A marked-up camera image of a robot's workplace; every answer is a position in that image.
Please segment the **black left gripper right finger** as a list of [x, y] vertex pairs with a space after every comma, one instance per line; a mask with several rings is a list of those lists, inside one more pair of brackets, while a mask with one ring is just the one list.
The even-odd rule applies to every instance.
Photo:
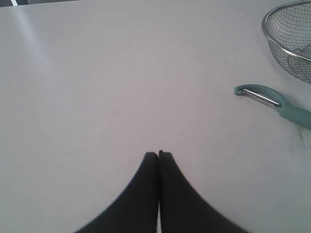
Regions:
[[210, 206], [190, 185], [170, 152], [158, 155], [163, 233], [245, 233]]

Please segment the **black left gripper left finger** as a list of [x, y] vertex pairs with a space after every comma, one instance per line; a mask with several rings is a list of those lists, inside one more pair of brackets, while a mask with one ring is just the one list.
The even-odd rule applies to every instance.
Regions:
[[155, 233], [158, 218], [158, 156], [148, 152], [127, 187], [79, 233]]

